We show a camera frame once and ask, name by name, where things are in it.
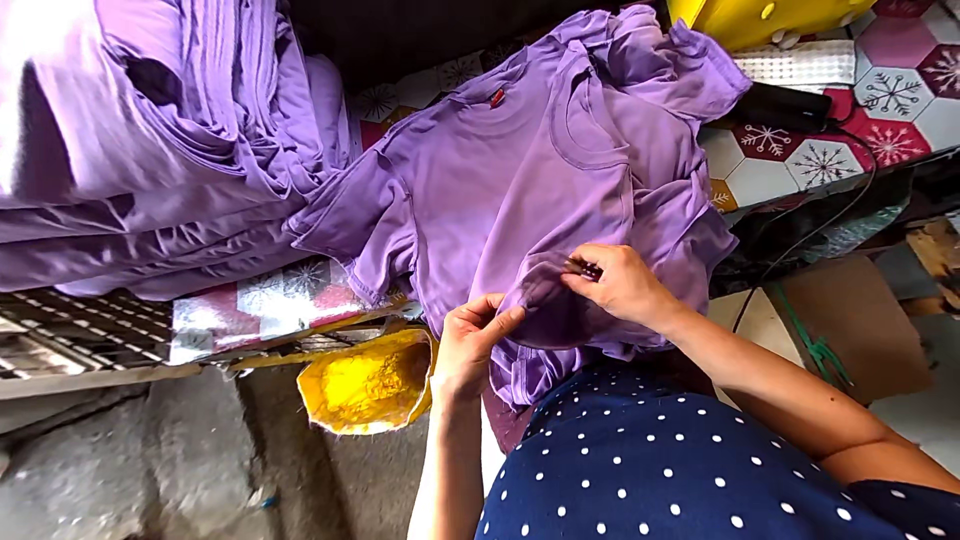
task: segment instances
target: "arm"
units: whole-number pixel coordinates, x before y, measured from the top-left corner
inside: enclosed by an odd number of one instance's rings
[[[597,283],[564,275],[570,288],[620,319],[662,333],[740,408],[839,481],[886,479],[960,493],[960,480],[849,396],[674,298],[633,249],[586,244],[573,256],[604,273]]]
[[[488,294],[444,319],[430,378],[433,407],[409,540],[469,540],[476,531],[484,500],[480,395],[489,383],[493,344],[516,328],[524,314],[522,307],[514,307],[491,320],[502,301],[502,294]]]

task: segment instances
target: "navy blue shirt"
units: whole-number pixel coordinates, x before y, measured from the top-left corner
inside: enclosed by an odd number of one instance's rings
[[[958,537],[960,497],[901,482],[842,487],[749,415],[642,364],[589,366],[533,415],[477,540]]]

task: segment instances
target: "power cord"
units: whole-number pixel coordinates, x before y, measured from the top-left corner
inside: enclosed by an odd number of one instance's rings
[[[853,108],[856,107],[856,106],[857,106],[856,103],[854,103],[854,104],[851,105],[851,113],[848,114],[848,118],[849,118],[850,116],[852,116]],[[840,219],[840,216],[842,216],[843,214],[847,213],[847,210],[853,208],[853,207],[860,201],[860,199],[863,198],[863,195],[866,194],[867,190],[870,189],[870,186],[873,185],[874,179],[876,178],[876,169],[877,169],[876,155],[874,154],[874,150],[870,147],[869,144],[867,144],[867,142],[866,142],[865,140],[863,140],[863,139],[860,138],[859,136],[854,135],[854,134],[848,132],[847,130],[841,128],[841,127],[840,127],[840,124],[842,124],[844,121],[845,121],[845,120],[831,120],[831,121],[828,123],[827,128],[825,129],[825,132],[826,132],[826,133],[835,133],[835,134],[838,134],[838,135],[844,135],[844,136],[846,136],[846,137],[849,137],[851,140],[853,140],[854,142],[856,142],[857,144],[859,144],[860,146],[862,146],[863,149],[867,151],[867,154],[870,156],[870,164],[871,164],[870,176],[867,177],[867,182],[863,185],[863,187],[860,188],[860,192],[857,193],[855,197],[853,197],[853,200],[851,200],[849,203],[847,203],[847,205],[846,205],[845,207],[843,207],[843,209],[841,209],[840,211],[838,211],[836,214],[833,215],[833,217],[831,217],[830,219],[828,219],[826,222],[824,222],[823,224],[821,224],[819,227],[817,227],[817,228],[814,229],[813,231],[810,231],[809,233],[807,233],[803,238],[797,240],[797,242],[796,242],[795,244],[793,244],[792,246],[790,246],[789,248],[787,248],[787,250],[786,250],[785,252],[783,252],[783,253],[777,258],[777,260],[774,261],[773,264],[771,264],[766,270],[764,270],[764,271],[763,271],[763,274],[760,274],[760,277],[759,277],[759,279],[756,280],[756,283],[755,283],[752,287],[750,287],[750,293],[747,294],[747,299],[743,301],[743,306],[740,308],[740,312],[737,313],[737,315],[736,315],[736,320],[733,322],[733,329],[732,329],[732,332],[733,332],[733,333],[736,333],[736,330],[740,327],[740,321],[743,320],[743,314],[747,312],[747,307],[750,305],[751,299],[754,298],[754,293],[755,293],[756,290],[763,284],[763,282],[764,282],[764,280],[766,280],[767,276],[770,275],[770,272],[773,271],[773,269],[776,268],[777,265],[780,264],[780,262],[783,261],[783,259],[786,258],[787,255],[790,254],[790,252],[792,252],[793,250],[797,249],[798,246],[800,246],[801,244],[803,244],[804,242],[806,242],[811,236],[813,236],[813,235],[816,234],[816,233],[819,233],[819,232],[822,231],[824,228],[826,228],[827,226],[829,226],[831,223],[833,223],[834,221]],[[782,213],[782,214],[774,217],[774,218],[771,219],[770,221],[764,223],[764,224],[760,227],[760,230],[757,232],[756,236],[754,237],[754,242],[756,242],[756,241],[760,238],[760,236],[763,234],[763,231],[766,230],[766,228],[767,228],[771,223],[777,221],[778,219],[782,218],[784,215],[787,215],[787,214],[789,214],[790,212],[792,212],[792,211],[794,211],[794,210],[796,210],[796,209],[798,209],[798,208],[800,208],[800,207],[802,207],[802,206],[803,206],[803,205],[798,205],[798,206],[796,206],[796,207],[794,207],[794,208],[792,208],[792,209],[789,209],[789,210],[785,211],[784,213]]]

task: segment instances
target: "t-shirt sleeve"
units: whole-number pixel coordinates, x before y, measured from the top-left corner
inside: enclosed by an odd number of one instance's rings
[[[390,160],[371,149],[311,199],[287,223],[294,247],[335,258],[361,298],[386,301],[391,281],[413,271],[417,238],[410,193]]]
[[[862,480],[848,490],[910,540],[960,536],[960,496],[910,483]]]
[[[709,122],[730,111],[750,88],[730,55],[682,20],[663,35],[647,11],[625,10],[617,19],[602,54],[621,91],[680,117]]]

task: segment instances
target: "green string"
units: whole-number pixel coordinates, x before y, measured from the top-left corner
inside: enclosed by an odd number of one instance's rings
[[[847,374],[843,362],[841,362],[840,358],[830,349],[827,344],[827,339],[825,337],[821,337],[816,341],[810,339],[810,334],[807,333],[804,323],[800,322],[800,317],[797,316],[797,312],[793,310],[793,306],[790,306],[786,295],[783,294],[783,287],[780,286],[779,283],[774,283],[774,290],[777,291],[777,296],[780,297],[780,301],[783,302],[783,306],[786,308],[787,315],[790,316],[790,322],[793,323],[794,328],[797,329],[797,333],[800,335],[804,347],[809,351],[810,357],[813,358],[813,363],[817,365],[817,369],[820,371],[820,375],[824,380],[841,390],[844,389],[844,386],[853,386],[853,381]],[[842,385],[833,378],[833,375],[830,374],[830,371],[824,365],[825,359],[829,360],[837,370],[837,373],[840,374],[840,379],[843,381]]]

